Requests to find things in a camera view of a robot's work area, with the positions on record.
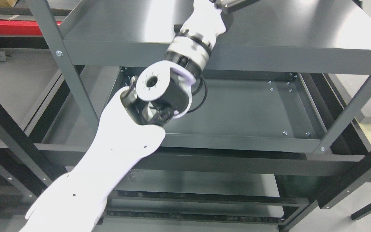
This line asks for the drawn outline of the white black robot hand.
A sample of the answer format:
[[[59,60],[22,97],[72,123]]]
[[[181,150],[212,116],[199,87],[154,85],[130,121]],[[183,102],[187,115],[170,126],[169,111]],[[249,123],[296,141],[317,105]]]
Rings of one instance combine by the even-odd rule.
[[[233,12],[257,3],[257,0],[194,0],[193,12],[183,23],[174,26],[176,36],[191,38],[213,50],[217,37],[233,23]]]

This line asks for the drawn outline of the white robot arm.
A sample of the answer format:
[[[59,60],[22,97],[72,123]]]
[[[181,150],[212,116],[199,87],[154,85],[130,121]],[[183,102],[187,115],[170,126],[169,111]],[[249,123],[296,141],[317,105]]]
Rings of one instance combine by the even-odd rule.
[[[91,232],[109,194],[166,136],[164,125],[190,111],[191,88],[204,70],[216,38],[181,29],[165,57],[121,88],[101,113],[87,152],[58,177],[27,211],[22,232]]]

